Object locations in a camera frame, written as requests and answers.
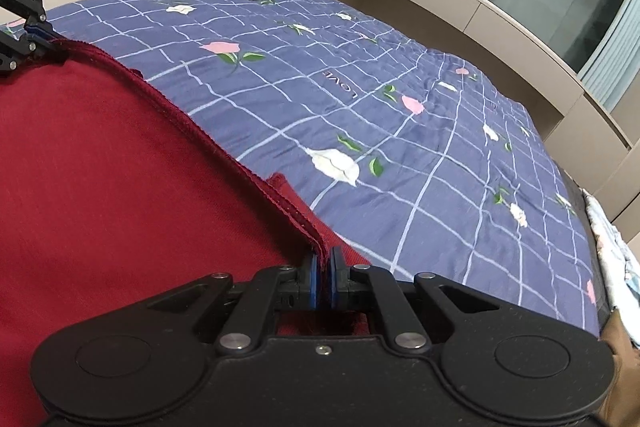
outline pink flower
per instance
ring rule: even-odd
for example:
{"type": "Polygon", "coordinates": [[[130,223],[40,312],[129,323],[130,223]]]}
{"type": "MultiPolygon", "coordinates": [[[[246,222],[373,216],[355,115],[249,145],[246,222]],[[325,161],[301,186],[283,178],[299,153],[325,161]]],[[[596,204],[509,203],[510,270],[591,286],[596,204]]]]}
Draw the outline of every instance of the pink flower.
{"type": "Polygon", "coordinates": [[[591,282],[591,279],[589,279],[589,281],[587,282],[587,295],[589,296],[589,300],[591,301],[591,304],[595,304],[596,292],[593,289],[593,282],[591,282]]]}
{"type": "Polygon", "coordinates": [[[7,28],[15,28],[16,26],[22,26],[24,24],[24,19],[18,19],[17,21],[13,21],[8,23],[7,28]]]}
{"type": "Polygon", "coordinates": [[[424,111],[424,106],[415,100],[415,98],[411,98],[410,96],[402,96],[402,103],[404,103],[404,107],[406,107],[413,114],[420,114],[424,111]]]}
{"type": "Polygon", "coordinates": [[[204,46],[200,46],[203,50],[211,53],[238,53],[240,46],[235,42],[210,42],[204,46]]]}

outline screw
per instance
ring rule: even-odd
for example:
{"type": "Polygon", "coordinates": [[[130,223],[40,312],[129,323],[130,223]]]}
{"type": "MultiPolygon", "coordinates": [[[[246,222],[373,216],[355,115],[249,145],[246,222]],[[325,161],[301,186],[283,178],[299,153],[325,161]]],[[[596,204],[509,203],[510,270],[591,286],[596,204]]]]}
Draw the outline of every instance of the screw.
{"type": "Polygon", "coordinates": [[[400,347],[404,347],[405,349],[419,349],[426,343],[427,339],[424,337],[424,335],[421,335],[420,333],[414,333],[412,331],[409,331],[407,333],[400,333],[396,337],[396,344],[398,344],[398,346],[400,347]]]}
{"type": "Polygon", "coordinates": [[[251,337],[244,333],[227,333],[220,337],[220,346],[226,347],[226,349],[244,349],[251,344],[251,337]]]}
{"type": "Polygon", "coordinates": [[[330,355],[333,349],[329,346],[316,346],[316,353],[318,355],[330,355]]]}

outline green leaf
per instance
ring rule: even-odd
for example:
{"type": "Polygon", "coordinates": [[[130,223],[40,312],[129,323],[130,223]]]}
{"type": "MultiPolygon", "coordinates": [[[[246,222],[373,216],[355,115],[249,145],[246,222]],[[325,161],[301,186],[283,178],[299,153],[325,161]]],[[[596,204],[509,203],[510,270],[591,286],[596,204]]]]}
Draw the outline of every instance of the green leaf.
{"type": "Polygon", "coordinates": [[[256,60],[262,60],[264,55],[260,53],[247,52],[242,56],[242,60],[247,60],[248,62],[255,62],[256,60]]]}
{"type": "Polygon", "coordinates": [[[218,57],[222,58],[227,64],[237,64],[238,56],[235,53],[218,53],[218,57]]]}
{"type": "Polygon", "coordinates": [[[348,149],[351,149],[352,151],[362,151],[362,147],[360,147],[356,142],[350,140],[346,136],[342,136],[341,134],[338,134],[338,142],[346,145],[348,149]]]}
{"type": "Polygon", "coordinates": [[[382,175],[382,172],[385,171],[385,168],[383,168],[382,163],[380,163],[380,160],[378,158],[373,158],[369,162],[369,170],[375,177],[379,177],[382,175]]]}

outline floral bedding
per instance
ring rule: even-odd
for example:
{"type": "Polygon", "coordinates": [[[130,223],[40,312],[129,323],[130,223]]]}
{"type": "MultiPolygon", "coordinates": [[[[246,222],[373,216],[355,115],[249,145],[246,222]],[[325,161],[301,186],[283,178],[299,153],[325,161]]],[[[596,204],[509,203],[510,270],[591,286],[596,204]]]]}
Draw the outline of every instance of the floral bedding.
{"type": "Polygon", "coordinates": [[[337,0],[85,0],[49,20],[260,176],[282,172],[398,279],[437,272],[598,333],[558,168],[523,106],[462,58],[337,0]]]}

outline blue duvet cover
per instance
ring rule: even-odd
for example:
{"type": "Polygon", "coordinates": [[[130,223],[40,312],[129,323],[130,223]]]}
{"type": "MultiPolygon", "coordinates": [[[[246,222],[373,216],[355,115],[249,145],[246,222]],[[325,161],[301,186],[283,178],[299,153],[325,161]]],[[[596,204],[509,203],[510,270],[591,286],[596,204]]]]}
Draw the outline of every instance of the blue duvet cover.
{"type": "Polygon", "coordinates": [[[434,271],[598,333],[559,171],[522,105],[462,58],[336,0],[85,0],[49,19],[258,175],[282,172],[398,279],[434,271]]]}

